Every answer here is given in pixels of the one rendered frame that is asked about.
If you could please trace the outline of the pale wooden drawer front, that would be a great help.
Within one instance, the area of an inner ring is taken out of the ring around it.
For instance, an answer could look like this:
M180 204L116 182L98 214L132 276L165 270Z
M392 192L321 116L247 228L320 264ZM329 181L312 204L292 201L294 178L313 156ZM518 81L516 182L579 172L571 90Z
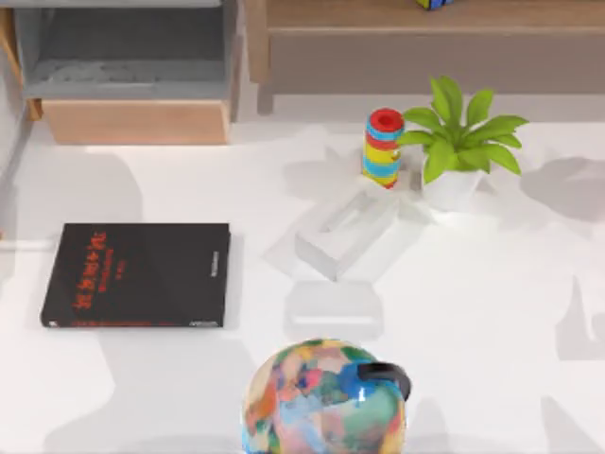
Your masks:
M64 145L224 145L231 106L200 99L45 99L43 117Z

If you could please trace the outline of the white tissue box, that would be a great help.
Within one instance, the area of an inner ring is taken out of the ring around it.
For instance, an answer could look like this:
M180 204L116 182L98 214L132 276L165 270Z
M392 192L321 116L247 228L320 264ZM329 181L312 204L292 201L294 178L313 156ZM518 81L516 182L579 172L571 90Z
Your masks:
M400 218L401 198L373 183L336 194L298 228L299 259L337 282L352 276L374 280L413 237Z

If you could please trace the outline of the stack of coloured rings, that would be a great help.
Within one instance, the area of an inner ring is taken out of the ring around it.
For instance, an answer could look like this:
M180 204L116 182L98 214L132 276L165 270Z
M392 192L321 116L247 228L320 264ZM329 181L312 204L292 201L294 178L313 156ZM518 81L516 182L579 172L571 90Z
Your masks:
M399 139L405 132L402 114L391 108L370 113L365 128L362 174L387 189L398 181L401 167Z

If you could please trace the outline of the black book with red lettering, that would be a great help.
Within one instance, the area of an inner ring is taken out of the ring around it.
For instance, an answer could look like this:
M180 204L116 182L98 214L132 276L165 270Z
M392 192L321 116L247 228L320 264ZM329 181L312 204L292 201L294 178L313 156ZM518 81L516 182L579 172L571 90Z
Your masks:
M220 327L230 245L226 223L66 223L41 324Z

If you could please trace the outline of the colourful globe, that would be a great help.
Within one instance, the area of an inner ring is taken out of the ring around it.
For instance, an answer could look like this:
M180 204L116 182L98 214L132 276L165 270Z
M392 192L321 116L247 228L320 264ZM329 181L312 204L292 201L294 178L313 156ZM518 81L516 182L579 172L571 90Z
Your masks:
M246 454L403 454L406 401L357 366L378 359L344 340L300 341L269 357L243 400Z

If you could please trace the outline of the black globe arc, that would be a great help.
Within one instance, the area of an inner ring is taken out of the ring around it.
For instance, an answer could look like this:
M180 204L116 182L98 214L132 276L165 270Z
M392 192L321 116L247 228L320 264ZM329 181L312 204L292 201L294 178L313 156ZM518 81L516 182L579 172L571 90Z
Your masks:
M397 386L403 399L408 400L412 384L405 370L397 364L374 361L357 366L357 375L363 381L386 380Z

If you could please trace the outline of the wooden open shelf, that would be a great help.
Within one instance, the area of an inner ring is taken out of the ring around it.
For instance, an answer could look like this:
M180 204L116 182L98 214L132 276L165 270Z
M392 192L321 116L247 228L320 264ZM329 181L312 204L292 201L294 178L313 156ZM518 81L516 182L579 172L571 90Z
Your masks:
M242 0L259 107L277 95L422 96L448 76L546 118L605 116L605 0Z

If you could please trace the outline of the green plant in white pot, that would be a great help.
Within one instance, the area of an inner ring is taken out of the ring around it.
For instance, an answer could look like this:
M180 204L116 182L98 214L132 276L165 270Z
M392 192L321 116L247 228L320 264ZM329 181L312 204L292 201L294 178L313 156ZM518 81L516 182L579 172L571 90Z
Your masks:
M404 132L397 143L423 150L421 188L426 203L457 211L494 165L522 174L513 152L522 147L516 132L528 120L516 114L490 116L492 89L481 89L465 102L458 83L447 76L432 78L430 85L431 104L403 113L403 119L418 128Z

